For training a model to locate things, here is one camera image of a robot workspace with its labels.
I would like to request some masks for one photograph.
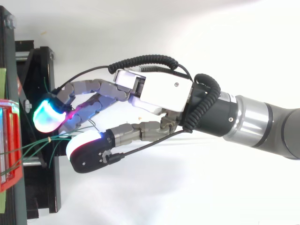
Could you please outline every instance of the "red plastic frame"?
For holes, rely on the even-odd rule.
[[[0,129],[6,128],[7,130],[7,135],[4,137],[7,140],[7,149],[4,151],[8,152],[9,167],[12,167],[19,160],[15,165],[18,167],[9,172],[9,177],[6,178],[6,181],[3,184],[0,176],[0,192],[3,192],[19,181],[23,176],[23,170],[22,167],[19,166],[22,163],[20,160],[22,157],[21,150],[13,151],[21,148],[19,104],[10,100],[0,99],[0,108],[3,110],[3,120],[6,121],[3,124],[5,127],[0,127]]]

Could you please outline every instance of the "screw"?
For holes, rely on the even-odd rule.
[[[5,18],[5,26],[9,29],[15,29],[16,27],[16,19],[14,15],[8,15]]]
[[[25,107],[25,112],[26,113],[29,113],[30,112],[30,109],[32,109],[32,104],[30,104],[29,100],[26,99],[24,101],[24,107]]]
[[[55,60],[55,53],[54,52],[50,52],[50,59]]]

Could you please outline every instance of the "coiled cable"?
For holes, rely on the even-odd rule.
[[[219,98],[221,89],[217,81],[206,74],[197,74],[194,78],[195,83],[201,83],[210,88],[210,91],[199,103],[199,105],[187,115],[187,119],[183,125],[183,130],[192,133],[199,123],[202,116],[214,105]]]
[[[178,61],[165,55],[142,55],[131,59],[122,60],[108,66],[108,72],[114,74],[118,69],[136,67],[144,64],[161,64],[175,70]]]

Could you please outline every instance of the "white wall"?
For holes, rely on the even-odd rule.
[[[166,54],[234,95],[299,104],[300,2],[296,0],[0,0],[16,39],[56,52],[56,86],[85,69]],[[85,79],[111,81],[106,71]],[[77,103],[86,97],[79,97]],[[128,103],[101,112],[101,130],[159,120]],[[118,151],[141,145],[135,142]],[[121,162],[77,174],[60,158],[62,208],[32,225],[294,225],[300,162],[194,132]]]

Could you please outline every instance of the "metal rod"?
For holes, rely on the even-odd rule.
[[[29,52],[15,52],[15,60],[17,62],[26,61],[28,58]]]
[[[37,166],[37,165],[42,165],[41,162],[39,161],[38,157],[31,157],[28,159],[27,157],[24,158],[23,166]]]

